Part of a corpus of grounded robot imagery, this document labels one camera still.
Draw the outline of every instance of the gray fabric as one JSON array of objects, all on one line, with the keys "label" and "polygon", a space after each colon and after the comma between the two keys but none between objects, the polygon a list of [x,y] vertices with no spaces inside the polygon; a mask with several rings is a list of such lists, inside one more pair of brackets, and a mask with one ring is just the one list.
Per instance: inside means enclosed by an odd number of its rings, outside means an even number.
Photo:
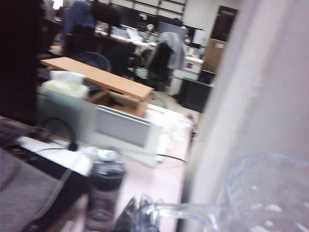
[{"label": "gray fabric", "polygon": [[[160,43],[166,43],[170,49],[173,51],[169,58],[168,68],[169,69],[183,69],[183,62],[185,57],[184,52],[184,43],[180,40],[179,35],[174,32],[164,32],[159,36]],[[148,63],[151,63],[152,57],[155,54],[156,50],[153,51],[153,54],[148,59]]]},{"label": "gray fabric", "polygon": [[1,149],[0,159],[1,186],[6,185],[0,193],[0,231],[19,232],[46,204],[57,180]]}]

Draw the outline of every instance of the white paper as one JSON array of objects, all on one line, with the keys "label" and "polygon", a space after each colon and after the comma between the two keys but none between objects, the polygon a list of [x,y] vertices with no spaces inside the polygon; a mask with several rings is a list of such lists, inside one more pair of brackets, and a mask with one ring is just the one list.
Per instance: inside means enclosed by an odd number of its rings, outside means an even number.
[{"label": "white paper", "polygon": [[203,44],[205,36],[206,32],[204,30],[195,30],[192,43]]},{"label": "white paper", "polygon": [[224,44],[222,44],[222,43],[216,43],[216,44],[215,44],[215,47],[216,47],[216,48],[224,48]]},{"label": "white paper", "polygon": [[141,42],[141,37],[139,36],[137,30],[127,28],[126,31],[131,40]]},{"label": "white paper", "polygon": [[50,71],[50,76],[52,80],[68,81],[77,85],[81,85],[85,78],[84,74],[69,71]]}]

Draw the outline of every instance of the chair backrest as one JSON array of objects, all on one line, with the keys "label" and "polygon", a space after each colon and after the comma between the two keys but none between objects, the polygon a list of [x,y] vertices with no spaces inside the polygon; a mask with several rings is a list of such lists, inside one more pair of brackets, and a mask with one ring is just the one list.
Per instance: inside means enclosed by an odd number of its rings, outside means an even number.
[{"label": "chair backrest", "polygon": [[74,56],[73,59],[107,72],[112,70],[110,61],[98,53],[83,52]]},{"label": "chair backrest", "polygon": [[82,52],[95,52],[96,42],[94,37],[94,28],[89,26],[75,25],[71,31],[71,51],[73,55]]},{"label": "chair backrest", "polygon": [[135,51],[135,45],[101,37],[99,39],[100,53],[111,61],[112,73],[123,76],[126,74],[128,60]]},{"label": "chair backrest", "polygon": [[39,53],[45,53],[49,50],[49,47],[53,44],[54,38],[60,30],[60,25],[56,22],[41,19],[39,30],[39,42],[41,43]]},{"label": "chair backrest", "polygon": [[158,44],[151,63],[148,65],[148,82],[167,83],[172,71],[168,68],[171,54],[172,49],[166,43]]}]

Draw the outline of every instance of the shelf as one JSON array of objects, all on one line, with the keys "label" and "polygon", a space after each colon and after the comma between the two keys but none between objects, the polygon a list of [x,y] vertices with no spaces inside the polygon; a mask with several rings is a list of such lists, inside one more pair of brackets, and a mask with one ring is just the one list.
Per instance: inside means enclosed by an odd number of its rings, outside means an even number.
[{"label": "shelf", "polygon": [[151,5],[151,4],[148,4],[148,3],[145,3],[145,2],[141,2],[141,1],[133,1],[134,3],[137,3],[137,4],[141,4],[141,5],[144,5],[144,6],[149,6],[149,7],[153,7],[153,8],[157,8],[158,6],[157,5]]},{"label": "shelf", "polygon": [[172,10],[168,10],[168,9],[161,8],[161,7],[159,7],[159,9],[162,10],[162,11],[173,13],[173,14],[183,15],[183,13],[180,13],[180,12],[177,12],[177,11],[172,11]]},{"label": "shelf", "polygon": [[174,3],[174,4],[181,5],[181,6],[185,6],[185,3],[181,3],[181,2],[177,2],[177,1],[173,1],[173,0],[161,0],[161,1],[167,1],[167,2],[170,2],[170,3]]}]

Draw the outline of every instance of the black office chair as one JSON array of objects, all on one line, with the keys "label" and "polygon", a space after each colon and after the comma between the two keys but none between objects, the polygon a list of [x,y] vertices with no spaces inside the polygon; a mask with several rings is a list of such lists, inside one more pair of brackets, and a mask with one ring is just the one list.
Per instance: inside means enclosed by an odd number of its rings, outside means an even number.
[{"label": "black office chair", "polygon": [[40,30],[39,30],[39,51],[38,51],[38,59],[48,59],[48,58],[56,58],[59,55],[51,52],[50,46],[53,44],[55,36],[58,34],[60,30],[60,25],[56,22],[49,21],[47,19],[41,19],[40,21]]},{"label": "black office chair", "polygon": [[118,76],[127,75],[128,60],[135,51],[135,45],[114,39],[98,38],[101,49],[99,51],[112,64],[112,73]]},{"label": "black office chair", "polygon": [[168,68],[171,54],[172,50],[166,43],[158,44],[147,68],[133,67],[133,73],[131,74],[134,81],[153,87],[155,91],[164,91],[173,71]]},{"label": "black office chair", "polygon": [[70,34],[66,35],[63,54],[72,57],[82,52],[96,52],[94,28],[75,25]]},{"label": "black office chair", "polygon": [[107,72],[111,72],[111,62],[104,56],[94,52],[83,52],[73,57],[74,60],[88,64],[90,66],[102,69]]},{"label": "black office chair", "polygon": [[123,76],[126,74],[127,60],[135,51],[135,45],[116,41],[110,37],[112,27],[121,27],[121,14],[112,7],[97,0],[92,3],[91,14],[97,21],[109,25],[108,37],[98,37],[98,52],[110,60],[112,73]]}]

